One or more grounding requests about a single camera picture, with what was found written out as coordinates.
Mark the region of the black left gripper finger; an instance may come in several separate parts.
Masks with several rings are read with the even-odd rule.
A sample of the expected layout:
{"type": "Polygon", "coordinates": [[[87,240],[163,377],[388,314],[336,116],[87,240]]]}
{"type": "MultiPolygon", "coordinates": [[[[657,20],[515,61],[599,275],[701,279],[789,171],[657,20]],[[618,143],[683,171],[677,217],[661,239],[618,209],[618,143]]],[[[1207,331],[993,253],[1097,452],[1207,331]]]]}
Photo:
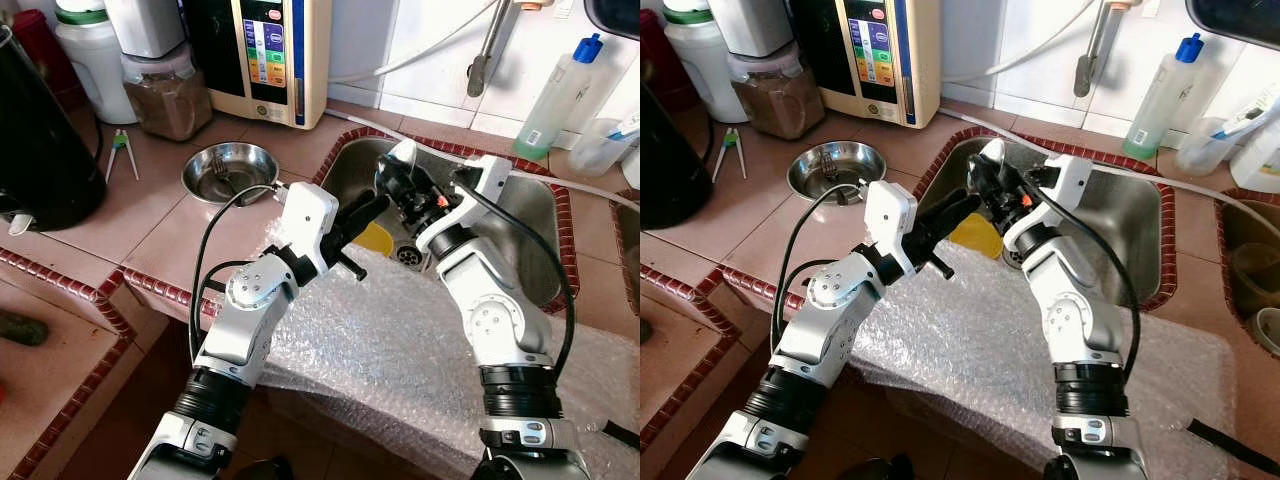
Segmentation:
{"type": "Polygon", "coordinates": [[[925,210],[922,224],[929,233],[951,233],[975,210],[975,195],[950,193],[925,210]]]}
{"type": "Polygon", "coordinates": [[[975,204],[975,211],[969,215],[954,232],[947,233],[947,239],[955,244],[974,251],[984,250],[984,219],[978,212],[980,204],[975,204]]]}
{"type": "Polygon", "coordinates": [[[366,229],[385,211],[385,197],[376,192],[362,192],[338,211],[339,229],[366,229]]]}
{"type": "Polygon", "coordinates": [[[376,223],[388,209],[388,200],[360,200],[349,210],[348,230],[357,246],[392,246],[392,236],[376,223]]]}

